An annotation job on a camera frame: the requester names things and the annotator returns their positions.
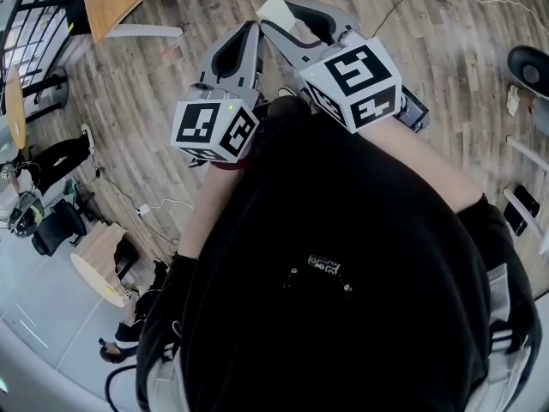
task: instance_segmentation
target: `power cord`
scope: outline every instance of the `power cord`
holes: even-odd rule
[[[510,3],[510,4],[513,4],[515,6],[520,6],[521,8],[527,10],[530,14],[532,14],[532,16],[534,17],[534,19],[540,24],[541,28],[546,32],[547,35],[549,35],[549,30],[547,30],[547,28],[544,26],[544,24],[541,22],[541,20],[538,18],[538,16],[529,8],[527,8],[526,6],[524,6],[522,3],[517,3],[517,2],[513,2],[511,0],[474,0],[475,2],[477,3],[480,3],[480,4],[487,4],[487,3]]]
[[[139,217],[139,219],[141,220],[141,222],[151,231],[153,232],[154,234],[158,235],[159,237],[161,237],[164,241],[166,241],[170,247],[169,247],[169,252],[170,253],[175,253],[178,249],[178,246],[179,246],[179,240],[177,238],[172,238],[172,239],[169,239],[167,238],[166,236],[164,236],[162,233],[158,232],[156,229],[154,229],[153,227],[151,227],[145,220],[143,220],[142,216],[139,214],[139,209],[137,208],[137,205],[136,205],[136,200],[134,200],[134,198],[128,194],[127,192],[125,192],[120,186],[118,186],[116,183],[114,183],[112,180],[110,180],[109,178],[106,177],[105,175],[105,168],[103,167],[98,167],[96,164],[95,164],[95,156],[92,155],[92,166],[95,168],[95,179],[87,182],[85,185],[89,185],[91,183],[93,183],[95,180],[99,179],[101,177],[101,174],[103,174],[103,180],[107,181],[108,183],[110,183],[111,185],[113,185],[115,188],[117,188],[118,192],[120,192],[123,196],[127,197],[130,201],[131,201],[131,204],[132,206],[134,207],[134,209],[136,210],[136,214],[137,216]]]
[[[111,407],[113,412],[120,412],[120,411],[117,409],[117,407],[112,402],[112,398],[111,398],[111,383],[112,383],[112,380],[117,375],[119,375],[120,373],[125,373],[126,371],[129,371],[131,369],[136,369],[136,368],[137,368],[137,365],[128,365],[126,367],[120,367],[119,369],[115,369],[114,371],[112,371],[112,373],[110,373],[108,375],[108,377],[106,378],[106,381],[105,381],[105,398],[106,398],[106,402],[109,403],[109,406]]]
[[[165,202],[171,202],[171,203],[182,203],[182,204],[186,204],[187,206],[189,206],[189,208],[191,209],[194,209],[195,207],[190,204],[190,203],[187,203],[187,202],[184,202],[183,200],[172,200],[171,198],[165,198],[164,200],[162,200],[162,203],[158,206],[153,206],[152,204],[147,204],[147,206],[150,208],[150,209],[160,209]]]
[[[389,19],[390,15],[395,12],[396,8],[398,8],[402,2],[404,2],[405,0],[399,0],[394,6],[393,6],[393,9],[389,11],[389,13],[385,16],[385,18],[383,18],[383,21],[381,22],[381,24],[377,27],[376,31],[374,32],[374,34],[371,36],[372,38],[375,37],[377,35],[377,32],[379,32],[379,29],[381,29],[383,27],[383,25],[385,24],[385,22]]]

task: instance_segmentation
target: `parquet floor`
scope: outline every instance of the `parquet floor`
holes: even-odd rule
[[[360,19],[366,35],[397,0],[320,0]],[[514,0],[529,6],[549,26],[549,0]],[[90,124],[97,162],[141,206],[162,198],[196,200],[200,175],[190,170],[168,141],[176,102],[196,79],[203,52],[228,28],[255,18],[265,0],[146,0],[128,19],[134,23],[180,26],[180,39],[106,39],[71,41],[61,57],[70,78],[70,101],[61,112],[42,118],[31,129],[47,146],[79,134]],[[543,172],[505,144],[512,135],[549,158],[548,140],[528,118],[525,107],[512,118],[505,109],[511,76],[507,54],[515,45],[549,52],[549,36],[534,18],[511,5],[480,5],[466,0],[407,0],[389,18],[378,37],[399,67],[404,82],[431,109],[424,139],[463,167],[501,209],[502,190],[521,183],[545,204],[549,184]],[[281,57],[268,51],[265,92],[287,80]],[[93,178],[89,162],[79,168],[82,181]],[[136,217],[132,203],[104,180],[89,188],[105,216],[130,230],[145,264],[166,257],[168,243]],[[178,238],[189,216],[180,203],[166,203],[145,219],[168,238]],[[540,221],[549,227],[549,203]],[[539,241],[527,230],[517,250],[534,292],[549,288],[549,257],[537,254]]]

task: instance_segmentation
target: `small white object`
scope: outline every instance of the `small white object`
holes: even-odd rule
[[[515,116],[518,104],[521,101],[516,94],[517,90],[517,86],[510,86],[509,92],[507,93],[507,111],[511,116]]]
[[[143,204],[140,208],[137,209],[137,214],[139,216],[144,216],[148,214],[151,209],[148,207],[148,204]]]
[[[149,24],[119,24],[106,37],[170,37],[183,35],[181,27],[156,26]]]
[[[267,0],[256,13],[260,19],[272,21],[287,32],[297,22],[284,0]]]

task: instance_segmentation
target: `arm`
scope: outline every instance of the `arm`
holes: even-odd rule
[[[200,199],[187,223],[184,237],[179,243],[179,255],[198,259],[209,233],[214,228],[243,173],[242,169],[224,171],[210,165]]]
[[[462,170],[398,120],[380,120],[363,128],[359,134],[415,171],[454,212],[460,212],[482,198],[482,191]]]
[[[17,181],[17,177],[15,176],[15,172],[12,170],[9,171],[9,182],[11,183],[12,187],[15,189],[15,192],[19,195],[21,194],[21,188],[19,187],[19,182]]]
[[[137,305],[137,294],[132,290],[132,295],[130,299],[130,305],[128,306],[128,313],[126,314],[126,319],[124,319],[123,324],[131,326],[136,322],[136,305]]]

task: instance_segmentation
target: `cable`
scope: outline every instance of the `cable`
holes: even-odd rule
[[[136,205],[136,200],[134,200],[134,198],[126,193],[120,186],[118,186],[116,183],[114,183],[112,180],[110,180],[109,178],[107,178],[105,176],[105,168],[103,167],[98,167],[96,164],[95,164],[95,157],[92,155],[92,166],[95,168],[95,171],[96,171],[96,174],[95,174],[95,179],[92,180],[91,182],[88,182],[88,183],[92,183],[93,181],[95,181],[96,179],[99,178],[100,174],[103,173],[103,179],[106,180],[107,182],[109,182],[111,185],[113,185],[115,188],[118,189],[118,192],[120,192],[123,196],[127,197],[130,201],[131,201],[131,204],[132,206],[134,207],[134,209],[137,211],[137,205]],[[158,232],[156,229],[154,229],[153,227],[151,227],[145,220],[143,220],[143,218],[141,216],[139,216],[139,219],[142,221],[142,223],[148,227],[148,229],[155,233],[156,235],[158,235],[159,237],[161,237],[163,240],[165,240],[167,243],[170,244],[170,247],[169,247],[169,251],[170,253],[175,253],[176,250],[177,250],[177,247],[179,245],[179,240],[177,238],[172,238],[172,239],[169,239],[167,238],[166,236],[162,235],[162,233]]]
[[[530,14],[532,14],[532,16],[534,17],[534,19],[540,24],[541,28],[546,31],[546,34],[549,35],[549,30],[547,30],[547,28],[543,25],[543,23],[540,21],[540,19],[538,18],[538,16],[529,8],[527,8],[526,6],[524,6],[522,3],[517,3],[517,2],[513,2],[511,0],[474,0],[475,2],[477,3],[480,3],[480,4],[487,4],[487,3],[511,3],[511,4],[514,4],[515,6],[520,6],[521,8],[527,10]]]
[[[186,204],[187,206],[189,206],[191,209],[195,208],[192,204],[184,202],[183,200],[171,200],[171,198],[165,198],[164,200],[162,200],[162,203],[160,204],[160,206],[153,206],[152,204],[147,204],[147,206],[150,209],[160,209],[162,207],[162,205],[164,204],[164,202],[183,203],[183,204]]]
[[[389,13],[385,16],[385,18],[383,18],[383,21],[381,22],[381,24],[377,27],[376,31],[374,32],[374,34],[371,36],[372,38],[375,37],[377,35],[377,32],[379,31],[379,29],[382,28],[382,26],[385,24],[385,22],[387,21],[387,19],[390,17],[390,15],[395,12],[396,8],[398,8],[401,3],[404,2],[404,0],[400,0],[395,6],[393,6],[393,9],[389,11]]]
[[[109,403],[109,406],[111,407],[111,409],[113,410],[113,412],[120,412],[117,407],[114,405],[114,403],[112,402],[112,398],[111,398],[111,383],[112,383],[112,380],[117,376],[119,375],[120,373],[124,373],[126,371],[129,371],[130,369],[136,369],[137,368],[137,365],[128,365],[126,367],[120,367],[119,369],[115,369],[114,371],[112,371],[112,373],[110,373],[108,375],[108,377],[106,378],[106,382],[105,382],[105,398],[106,398],[106,402]]]
[[[38,183],[36,185],[33,185],[33,187],[31,188],[31,193],[34,193],[38,187],[40,186],[40,180],[42,179],[42,168],[40,167],[40,165],[38,163],[34,163],[33,161],[26,161],[24,163],[21,163],[17,168],[16,170],[21,170],[23,169],[24,167],[27,167],[28,165],[35,165],[36,167],[38,167],[39,171],[40,171],[40,174],[39,174],[39,177],[38,177]]]
[[[160,232],[157,232],[156,229],[154,229],[153,227],[151,227],[145,220],[143,220],[143,217],[140,216],[139,219],[142,221],[142,223],[147,226],[150,230],[152,230],[154,233],[156,233],[159,237],[161,237],[162,239],[165,239],[168,243],[170,243],[170,253],[175,253],[177,251],[177,247],[179,246],[179,240],[177,238],[172,238],[172,239],[168,239],[167,237],[165,237],[164,235],[162,235],[162,233]]]

